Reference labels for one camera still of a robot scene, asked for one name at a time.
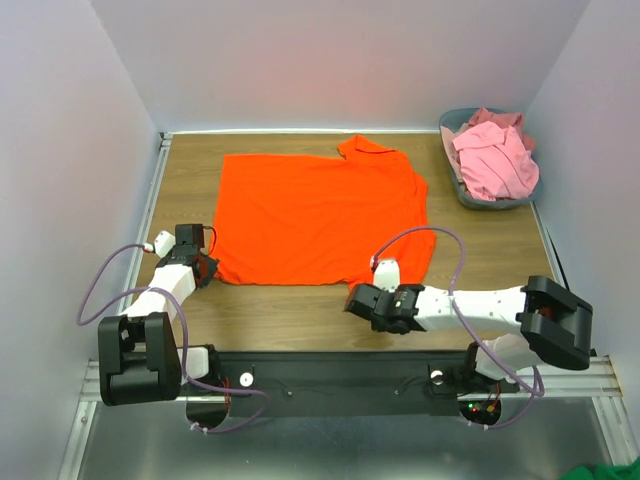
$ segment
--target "metal frame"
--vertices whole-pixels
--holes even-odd
[[[340,131],[341,133],[355,133],[351,130]],[[233,133],[233,132],[202,132],[202,133]],[[282,133],[278,132],[236,132],[236,133]],[[336,133],[336,132],[314,132],[314,133]],[[144,242],[149,233],[151,226],[151,218],[158,198],[158,192],[160,185],[162,184],[162,177],[164,169],[169,157],[169,150],[171,148],[171,141],[174,133],[162,133],[162,143],[160,146],[160,152],[158,154],[158,161],[156,164],[155,172],[151,182],[151,188],[147,203],[144,210],[143,219],[141,222],[140,230],[138,232],[137,240]],[[560,265],[555,256],[551,238],[547,232],[540,214],[535,204],[531,205],[540,237],[551,265],[551,270],[554,279],[561,284],[564,284]],[[140,262],[142,254],[137,252],[133,257],[129,270],[127,272],[126,281],[124,284],[125,289],[129,289],[135,286],[138,276],[138,270],[140,268]],[[123,299],[119,308],[124,309],[129,306],[131,300],[130,297]],[[634,438],[629,424],[628,416],[624,403],[622,401],[622,392],[620,385],[615,376],[613,367],[608,357],[596,357],[591,359],[591,367],[583,372],[568,372],[566,370],[560,370],[551,366],[542,366],[540,368],[545,379],[546,396],[555,398],[576,398],[576,397],[590,397],[592,398],[598,421],[602,428],[603,436],[605,438],[606,447],[609,451],[611,461],[614,464],[629,464],[632,463],[639,455],[638,444]],[[522,371],[519,374],[528,383],[533,382],[533,375],[531,372]],[[526,392],[519,392],[515,394],[504,394],[504,398],[514,398],[528,396]],[[484,396],[476,397],[474,395],[467,395],[461,398],[484,398]],[[176,401],[185,401],[185,397],[178,397]],[[189,401],[203,401],[203,402],[222,402],[222,397],[189,397]],[[99,374],[98,374],[98,362],[90,361],[87,365],[87,371],[85,379],[83,381],[82,390],[79,397],[78,409],[74,418],[73,426],[71,429],[71,435],[65,451],[65,456],[60,469],[58,480],[77,480],[80,474],[80,468],[82,466],[82,460],[85,450],[87,448],[89,435],[91,433],[91,426],[93,423],[93,417],[96,412],[96,406],[98,402],[101,402],[100,398],[100,386],[99,386]]]

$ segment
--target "white button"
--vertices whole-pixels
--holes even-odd
[[[253,375],[251,375],[249,372],[245,372],[240,375],[240,385],[242,385],[243,387],[250,387],[251,385],[253,385]]]

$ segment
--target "gray floor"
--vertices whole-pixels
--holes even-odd
[[[522,402],[504,401],[505,413]],[[557,479],[609,463],[588,398],[543,399],[483,432],[428,416],[265,419],[237,433],[191,432],[184,403],[98,405],[80,478]]]

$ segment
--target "green object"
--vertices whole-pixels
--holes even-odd
[[[597,465],[594,469],[579,467],[560,480],[640,480],[640,458],[628,467]]]

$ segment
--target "pile of clothes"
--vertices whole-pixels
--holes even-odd
[[[481,108],[453,132],[441,128],[442,142],[458,182],[478,200],[526,198],[539,171],[531,159],[533,138],[522,131],[522,113],[493,113]]]

